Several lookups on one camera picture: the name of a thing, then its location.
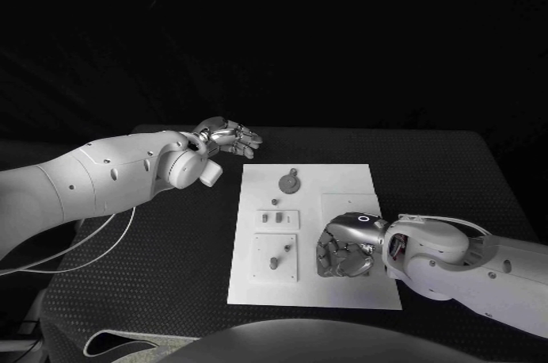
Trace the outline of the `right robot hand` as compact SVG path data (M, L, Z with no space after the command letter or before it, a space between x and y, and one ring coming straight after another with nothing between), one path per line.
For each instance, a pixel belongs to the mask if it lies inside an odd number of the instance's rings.
M364 277L383 252L387 221L364 212L347 212L327 224L316 244L321 277Z

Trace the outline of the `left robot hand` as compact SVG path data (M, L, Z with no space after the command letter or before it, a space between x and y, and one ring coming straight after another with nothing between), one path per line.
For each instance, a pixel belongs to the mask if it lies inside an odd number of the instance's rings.
M205 119L195 127L194 133L205 143L210 158L220 152L227 152L253 159L263 144L262 136L224 117Z

